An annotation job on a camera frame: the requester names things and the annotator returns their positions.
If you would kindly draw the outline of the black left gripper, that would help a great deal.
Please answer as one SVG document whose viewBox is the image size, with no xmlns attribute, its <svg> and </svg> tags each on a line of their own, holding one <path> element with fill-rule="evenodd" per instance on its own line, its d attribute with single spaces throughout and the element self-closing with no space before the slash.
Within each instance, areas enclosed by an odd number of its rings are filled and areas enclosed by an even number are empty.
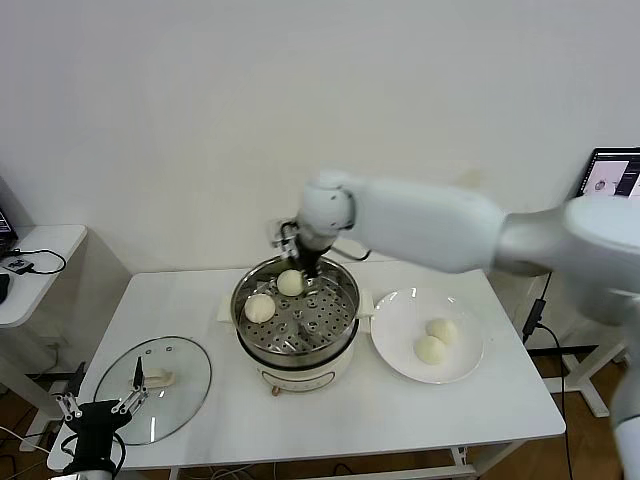
<svg viewBox="0 0 640 480">
<path fill-rule="evenodd" d="M 118 430 L 131 421 L 131 415 L 142 406 L 148 393 L 145 386 L 142 358 L 138 357 L 129 394 L 118 401 L 77 403 L 85 377 L 85 362 L 81 362 L 61 392 L 53 395 L 67 427 L 73 432 L 75 447 L 72 465 L 114 465 L 112 444 L 120 448 L 119 465 L 126 458 L 124 440 Z"/>
</svg>

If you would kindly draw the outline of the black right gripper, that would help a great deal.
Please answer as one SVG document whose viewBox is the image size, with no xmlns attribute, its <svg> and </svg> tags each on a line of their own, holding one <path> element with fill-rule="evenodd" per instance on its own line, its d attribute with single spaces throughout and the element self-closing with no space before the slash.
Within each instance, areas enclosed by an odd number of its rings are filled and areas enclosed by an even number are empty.
<svg viewBox="0 0 640 480">
<path fill-rule="evenodd" d="M 310 233 L 296 233 L 289 239 L 288 262 L 292 269 L 303 271 L 307 290 L 317 289 L 321 268 L 319 259 L 331 248 L 331 237 Z"/>
</svg>

